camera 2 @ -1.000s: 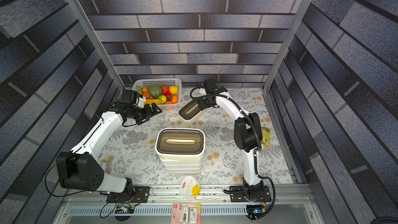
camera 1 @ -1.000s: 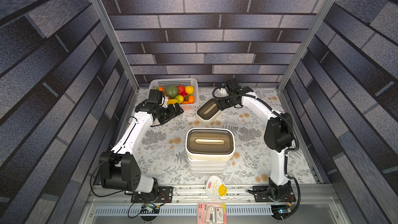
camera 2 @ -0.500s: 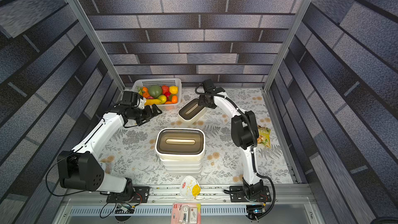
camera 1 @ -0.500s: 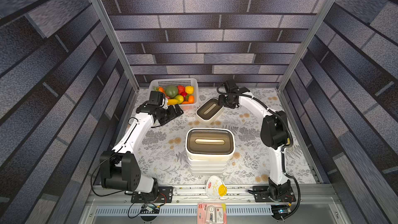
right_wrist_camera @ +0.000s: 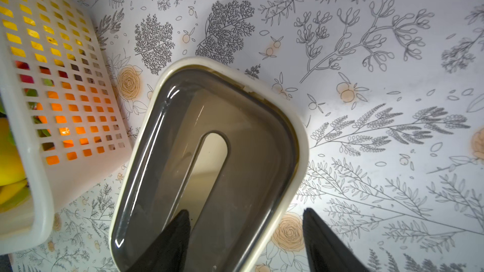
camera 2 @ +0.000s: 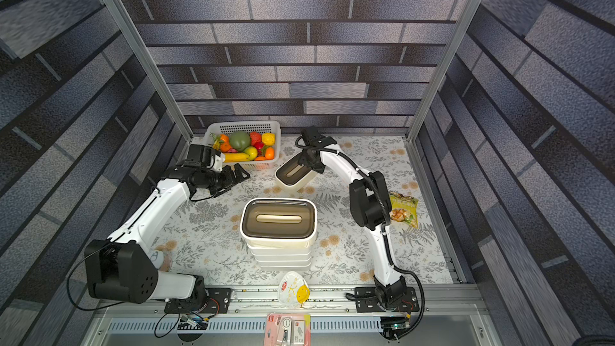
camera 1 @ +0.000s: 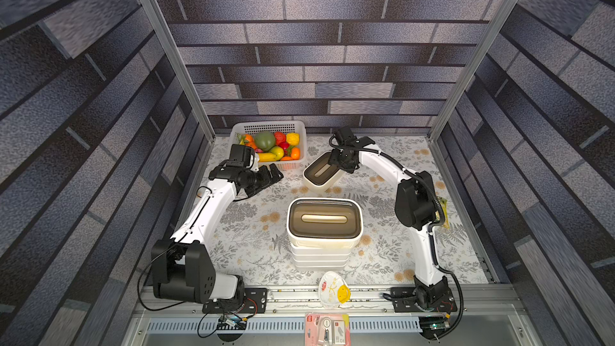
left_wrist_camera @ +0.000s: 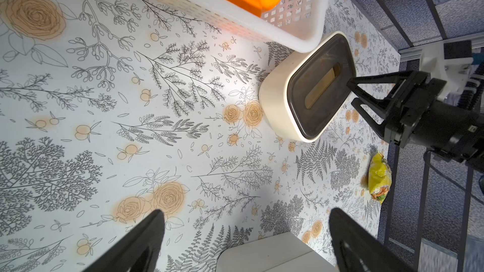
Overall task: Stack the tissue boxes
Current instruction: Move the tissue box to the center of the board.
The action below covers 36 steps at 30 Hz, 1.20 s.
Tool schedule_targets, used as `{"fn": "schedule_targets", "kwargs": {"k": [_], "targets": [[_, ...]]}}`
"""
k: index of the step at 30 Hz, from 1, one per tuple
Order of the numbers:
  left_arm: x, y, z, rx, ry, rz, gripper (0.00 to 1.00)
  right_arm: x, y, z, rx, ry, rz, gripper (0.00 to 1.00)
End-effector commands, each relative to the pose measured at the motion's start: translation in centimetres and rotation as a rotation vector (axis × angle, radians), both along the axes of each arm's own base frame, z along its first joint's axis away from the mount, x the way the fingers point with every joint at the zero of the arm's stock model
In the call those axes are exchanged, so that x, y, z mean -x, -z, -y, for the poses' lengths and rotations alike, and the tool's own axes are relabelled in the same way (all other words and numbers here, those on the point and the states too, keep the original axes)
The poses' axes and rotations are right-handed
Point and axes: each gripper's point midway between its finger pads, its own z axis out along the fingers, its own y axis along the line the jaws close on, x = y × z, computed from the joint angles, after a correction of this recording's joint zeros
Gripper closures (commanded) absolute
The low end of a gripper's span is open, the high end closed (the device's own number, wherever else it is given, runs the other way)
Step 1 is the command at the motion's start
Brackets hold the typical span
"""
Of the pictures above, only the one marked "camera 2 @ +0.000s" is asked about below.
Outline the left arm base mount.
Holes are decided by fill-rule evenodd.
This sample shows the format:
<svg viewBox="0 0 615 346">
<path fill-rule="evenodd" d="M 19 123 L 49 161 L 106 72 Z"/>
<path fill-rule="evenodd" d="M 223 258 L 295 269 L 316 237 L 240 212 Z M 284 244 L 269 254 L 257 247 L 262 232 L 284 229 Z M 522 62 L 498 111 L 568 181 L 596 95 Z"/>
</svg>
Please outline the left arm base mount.
<svg viewBox="0 0 615 346">
<path fill-rule="evenodd" d="M 231 288 L 197 289 L 193 296 L 187 299 L 171 299 L 166 302 L 165 314 L 226 314 L 231 302 Z"/>
</svg>

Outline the cream box dark lid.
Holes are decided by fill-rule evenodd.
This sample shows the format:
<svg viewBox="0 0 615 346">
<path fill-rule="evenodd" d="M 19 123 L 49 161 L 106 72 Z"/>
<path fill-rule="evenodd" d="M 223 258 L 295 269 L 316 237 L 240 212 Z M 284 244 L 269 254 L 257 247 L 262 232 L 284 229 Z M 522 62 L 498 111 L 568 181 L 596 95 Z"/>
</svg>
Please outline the cream box dark lid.
<svg viewBox="0 0 615 346">
<path fill-rule="evenodd" d="M 256 198 L 244 206 L 240 234 L 250 245 L 310 248 L 317 224 L 317 208 L 310 200 Z"/>
<path fill-rule="evenodd" d="M 299 163 L 301 153 L 291 157 L 275 173 L 276 184 L 285 192 L 298 192 L 318 173 Z"/>
</svg>

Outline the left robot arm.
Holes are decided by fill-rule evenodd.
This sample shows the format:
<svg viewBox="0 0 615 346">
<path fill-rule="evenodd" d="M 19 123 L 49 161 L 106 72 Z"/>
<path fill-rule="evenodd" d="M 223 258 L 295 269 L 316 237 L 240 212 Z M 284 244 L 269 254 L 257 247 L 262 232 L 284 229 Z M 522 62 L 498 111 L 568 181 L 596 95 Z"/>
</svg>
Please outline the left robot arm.
<svg viewBox="0 0 615 346">
<path fill-rule="evenodd" d="M 192 144 L 187 158 L 166 170 L 150 196 L 105 240 L 93 240 L 84 252 L 87 288 L 93 298 L 142 304 L 165 301 L 173 312 L 197 312 L 209 301 L 203 277 L 164 272 L 152 259 L 158 233 L 198 190 L 211 198 L 249 179 L 240 165 L 228 165 L 224 153 Z"/>
</svg>

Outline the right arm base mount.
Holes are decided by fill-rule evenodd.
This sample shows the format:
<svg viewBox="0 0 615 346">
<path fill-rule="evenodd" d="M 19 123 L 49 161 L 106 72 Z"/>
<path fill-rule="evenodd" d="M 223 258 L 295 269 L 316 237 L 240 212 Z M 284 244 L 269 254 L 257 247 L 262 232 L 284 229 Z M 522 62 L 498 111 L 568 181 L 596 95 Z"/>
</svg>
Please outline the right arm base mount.
<svg viewBox="0 0 615 346">
<path fill-rule="evenodd" d="M 359 313 L 414 313 L 421 310 L 421 304 L 413 287 L 406 287 L 405 290 L 400 287 L 356 287 L 354 292 L 347 292 L 345 298 L 355 303 Z"/>
</svg>

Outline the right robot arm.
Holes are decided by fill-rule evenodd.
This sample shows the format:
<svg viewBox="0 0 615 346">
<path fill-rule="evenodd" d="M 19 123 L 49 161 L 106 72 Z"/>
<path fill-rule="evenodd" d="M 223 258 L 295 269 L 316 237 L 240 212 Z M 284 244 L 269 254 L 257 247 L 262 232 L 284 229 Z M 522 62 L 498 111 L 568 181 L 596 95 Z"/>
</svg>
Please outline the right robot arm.
<svg viewBox="0 0 615 346">
<path fill-rule="evenodd" d="M 392 205 L 384 175 L 355 163 L 332 137 L 315 127 L 301 130 L 295 142 L 301 150 L 299 164 L 323 174 L 332 170 L 348 185 L 349 210 L 368 237 L 374 262 L 374 296 L 386 311 L 396 308 L 407 290 L 403 272 L 395 265 L 390 239 Z"/>
</svg>

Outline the white box grey lid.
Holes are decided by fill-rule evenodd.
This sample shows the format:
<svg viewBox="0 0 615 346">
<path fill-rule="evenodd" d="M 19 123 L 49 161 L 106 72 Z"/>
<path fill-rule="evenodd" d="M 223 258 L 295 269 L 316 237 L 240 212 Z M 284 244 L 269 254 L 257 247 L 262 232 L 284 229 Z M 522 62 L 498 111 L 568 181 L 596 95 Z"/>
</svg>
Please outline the white box grey lid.
<svg viewBox="0 0 615 346">
<path fill-rule="evenodd" d="M 310 250 L 285 251 L 282 248 L 250 248 L 259 261 L 305 261 L 312 258 Z"/>
<path fill-rule="evenodd" d="M 291 255 L 299 256 L 309 254 L 311 248 L 293 248 L 293 247 L 265 247 L 248 245 L 248 249 L 254 254 L 259 256 L 272 256 L 272 255 Z"/>
<path fill-rule="evenodd" d="M 292 256 L 280 256 L 280 257 L 255 257 L 257 263 L 285 263 L 285 264 L 298 264 L 303 262 L 312 262 L 311 256 L 300 256 L 300 257 L 292 257 Z"/>
</svg>

